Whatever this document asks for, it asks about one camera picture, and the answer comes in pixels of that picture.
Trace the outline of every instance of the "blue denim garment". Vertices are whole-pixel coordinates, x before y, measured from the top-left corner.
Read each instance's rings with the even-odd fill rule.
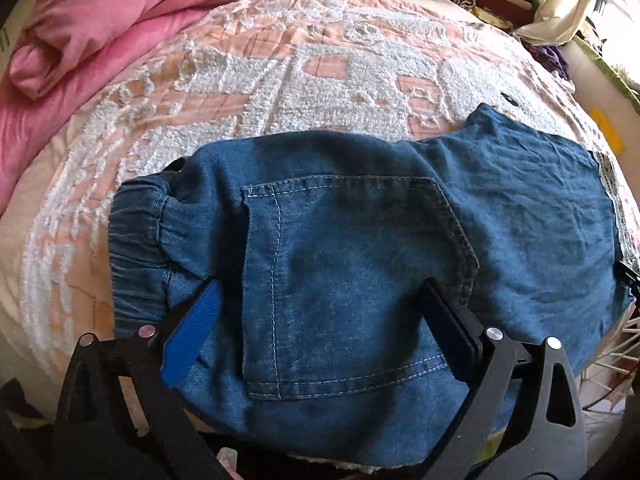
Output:
[[[220,280],[219,321],[176,388],[219,429],[285,452],[428,454],[466,386],[421,320],[425,278],[512,338],[559,337],[574,370],[629,303],[591,154],[487,105],[421,142],[278,134],[170,169],[114,199],[116,334]]]

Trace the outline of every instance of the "back pocket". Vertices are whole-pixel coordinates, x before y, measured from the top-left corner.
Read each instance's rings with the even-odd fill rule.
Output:
[[[433,179],[308,176],[242,191],[251,397],[364,392],[446,366],[415,298],[433,276],[466,304],[478,261]]]

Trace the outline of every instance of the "silver screw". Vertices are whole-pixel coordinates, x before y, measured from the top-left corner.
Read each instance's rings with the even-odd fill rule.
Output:
[[[86,333],[80,336],[78,343],[80,343],[80,346],[89,346],[91,343],[94,342],[94,339],[95,339],[95,335],[91,333]]]
[[[502,330],[496,328],[495,326],[490,326],[486,329],[486,336],[489,339],[493,339],[494,341],[500,341],[504,337]]]
[[[551,346],[554,350],[559,350],[562,348],[562,343],[557,337],[547,337],[546,344]]]
[[[151,337],[156,333],[156,327],[153,325],[143,325],[138,330],[138,335],[144,339]]]

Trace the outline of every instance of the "black cable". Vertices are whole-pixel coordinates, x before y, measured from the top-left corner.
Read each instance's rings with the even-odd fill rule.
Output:
[[[617,387],[619,387],[619,386],[620,386],[620,384],[622,384],[622,383],[623,383],[623,382],[625,382],[629,377],[631,377],[631,374],[633,374],[635,371],[637,371],[639,366],[640,366],[640,361],[638,361],[638,362],[636,363],[636,366],[634,366],[633,368],[631,368],[631,370],[629,370],[629,372],[628,372],[628,373],[626,373],[626,374],[625,374],[625,376],[624,376],[624,377],[622,377],[622,379],[620,379],[620,380],[618,381],[618,384],[616,384],[616,385],[615,385],[611,390],[609,390],[606,394],[604,394],[603,396],[601,396],[599,399],[594,400],[593,402],[590,402],[590,403],[589,403],[589,404],[587,404],[586,406],[583,406],[583,407],[582,407],[582,409],[583,409],[585,412],[590,412],[590,411],[591,411],[591,408],[592,408],[593,406],[595,406],[595,405],[596,405],[597,403],[599,403],[601,400],[604,400],[604,399],[606,399],[607,397],[609,397],[609,396],[610,396],[610,395],[611,395],[611,394],[612,394],[612,393],[617,389]]]

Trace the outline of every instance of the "white and peach blanket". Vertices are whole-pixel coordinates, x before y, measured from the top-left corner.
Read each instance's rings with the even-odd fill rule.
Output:
[[[398,0],[242,1],[165,41],[71,119],[24,249],[0,261],[14,276],[8,267],[16,258],[21,266],[19,282],[6,285],[16,298],[4,302],[3,326],[24,331],[56,381],[79,335],[113,336],[108,215],[128,178],[221,139],[312,128],[425,139],[459,128],[481,102],[594,151],[623,256],[637,267],[640,214],[616,159],[516,40],[471,15]],[[19,203],[0,222],[5,248]]]

